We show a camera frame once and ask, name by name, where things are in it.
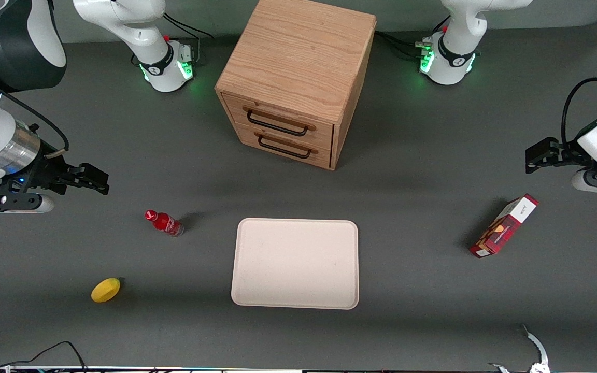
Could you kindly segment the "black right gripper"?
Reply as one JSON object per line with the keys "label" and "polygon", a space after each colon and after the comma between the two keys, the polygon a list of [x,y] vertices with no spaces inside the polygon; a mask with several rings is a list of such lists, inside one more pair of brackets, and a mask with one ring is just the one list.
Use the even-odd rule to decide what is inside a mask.
{"label": "black right gripper", "polygon": [[53,146],[42,142],[33,162],[16,174],[21,193],[30,193],[31,189],[43,189],[64,195],[68,186],[91,189],[102,195],[109,193],[107,173],[89,163],[71,167],[62,155],[47,158],[47,155],[54,151],[56,149]]}

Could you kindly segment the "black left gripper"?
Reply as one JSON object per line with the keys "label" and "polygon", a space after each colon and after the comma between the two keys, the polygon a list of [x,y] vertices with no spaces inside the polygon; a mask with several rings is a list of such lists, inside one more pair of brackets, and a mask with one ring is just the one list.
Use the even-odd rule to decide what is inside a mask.
{"label": "black left gripper", "polygon": [[595,161],[577,141],[563,144],[557,138],[547,137],[525,151],[525,173],[530,175],[544,167],[565,167],[578,165],[593,168]]}

